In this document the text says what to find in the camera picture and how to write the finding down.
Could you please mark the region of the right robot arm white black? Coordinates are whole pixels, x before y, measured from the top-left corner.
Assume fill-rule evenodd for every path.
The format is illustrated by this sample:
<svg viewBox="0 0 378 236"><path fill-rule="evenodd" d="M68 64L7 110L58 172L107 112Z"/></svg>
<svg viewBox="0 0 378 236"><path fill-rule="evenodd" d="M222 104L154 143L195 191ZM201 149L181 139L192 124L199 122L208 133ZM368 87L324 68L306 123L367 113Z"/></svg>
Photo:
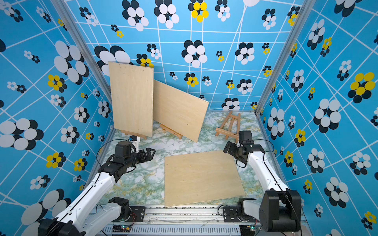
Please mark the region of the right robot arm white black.
<svg viewBox="0 0 378 236"><path fill-rule="evenodd" d="M237 217L242 222L255 219L265 232L300 232L301 196L291 190L265 158L267 151L253 140L251 131L240 131L237 143L227 142L223 152L245 166L251 166L264 189L261 203L253 198L241 198Z"/></svg>

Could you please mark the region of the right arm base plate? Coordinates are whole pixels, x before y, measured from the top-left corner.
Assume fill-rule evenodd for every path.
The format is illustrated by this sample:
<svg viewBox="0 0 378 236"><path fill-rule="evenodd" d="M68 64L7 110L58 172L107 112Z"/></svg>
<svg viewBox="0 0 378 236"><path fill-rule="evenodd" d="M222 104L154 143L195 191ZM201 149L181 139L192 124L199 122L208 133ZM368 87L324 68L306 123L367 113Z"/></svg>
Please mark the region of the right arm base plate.
<svg viewBox="0 0 378 236"><path fill-rule="evenodd" d="M238 216L237 207L223 206L221 207L221 215L224 223L244 223Z"/></svg>

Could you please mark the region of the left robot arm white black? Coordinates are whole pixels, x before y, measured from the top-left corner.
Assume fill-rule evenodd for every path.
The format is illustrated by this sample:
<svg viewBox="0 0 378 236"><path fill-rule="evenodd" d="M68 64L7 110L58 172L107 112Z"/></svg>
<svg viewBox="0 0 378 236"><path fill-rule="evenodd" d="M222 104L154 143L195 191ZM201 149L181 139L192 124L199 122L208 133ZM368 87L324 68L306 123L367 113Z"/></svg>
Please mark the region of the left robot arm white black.
<svg viewBox="0 0 378 236"><path fill-rule="evenodd" d="M119 140L115 152L101 165L94 179L69 206L54 219L44 219L38 226L39 236L95 236L114 220L136 221L129 201L114 197L102 211L90 215L103 195L119 179L132 172L137 164L152 161L156 151L153 148L138 150L131 141Z"/></svg>

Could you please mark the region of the wooden easel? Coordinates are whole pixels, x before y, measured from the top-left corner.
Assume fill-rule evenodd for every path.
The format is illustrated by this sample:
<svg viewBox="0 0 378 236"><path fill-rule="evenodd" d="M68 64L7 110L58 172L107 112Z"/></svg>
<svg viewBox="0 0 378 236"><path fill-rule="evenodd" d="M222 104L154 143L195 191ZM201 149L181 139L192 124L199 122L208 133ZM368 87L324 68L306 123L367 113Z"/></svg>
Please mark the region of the wooden easel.
<svg viewBox="0 0 378 236"><path fill-rule="evenodd" d="M121 130L121 132L125 135L134 135L134 136L137 136L137 137L140 137L144 140L147 139L147 136L146 135L142 135L142 134L138 134L138 133L134 133L134 132L130 132L130 131L125 131L125 130Z"/></svg>
<svg viewBox="0 0 378 236"><path fill-rule="evenodd" d="M215 136L224 135L226 140L233 138L238 143L240 122L241 115L234 115L233 112L230 111L220 127L216 128Z"/></svg>
<svg viewBox="0 0 378 236"><path fill-rule="evenodd" d="M183 135L181 135L180 133L168 128L167 126L165 126L163 124L160 124L159 126L160 126L160 128L163 129L163 131L169 132L169 133L175 135L177 138L179 138L179 140L182 140Z"/></svg>

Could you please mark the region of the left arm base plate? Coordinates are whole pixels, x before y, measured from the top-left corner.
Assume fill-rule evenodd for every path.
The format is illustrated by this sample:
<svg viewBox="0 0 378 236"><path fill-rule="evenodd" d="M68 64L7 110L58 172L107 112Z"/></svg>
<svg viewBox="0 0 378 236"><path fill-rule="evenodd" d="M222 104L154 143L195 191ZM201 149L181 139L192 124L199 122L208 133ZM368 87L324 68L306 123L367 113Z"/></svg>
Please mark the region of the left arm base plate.
<svg viewBox="0 0 378 236"><path fill-rule="evenodd" d="M130 215L126 218L120 218L115 222L130 222L140 223L144 221L146 207L145 206L130 206Z"/></svg>

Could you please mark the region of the plywood board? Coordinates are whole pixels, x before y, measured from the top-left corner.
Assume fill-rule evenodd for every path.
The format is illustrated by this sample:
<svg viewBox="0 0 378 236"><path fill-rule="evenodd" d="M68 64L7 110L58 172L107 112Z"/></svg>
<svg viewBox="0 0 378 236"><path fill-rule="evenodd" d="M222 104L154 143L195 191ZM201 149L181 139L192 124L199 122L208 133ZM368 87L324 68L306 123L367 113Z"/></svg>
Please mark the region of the plywood board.
<svg viewBox="0 0 378 236"><path fill-rule="evenodd" d="M197 142L209 102L154 80L153 120Z"/></svg>
<svg viewBox="0 0 378 236"><path fill-rule="evenodd" d="M152 137L154 69L110 62L114 127Z"/></svg>
<svg viewBox="0 0 378 236"><path fill-rule="evenodd" d="M245 195L234 157L221 150L167 156L164 160L166 207Z"/></svg>

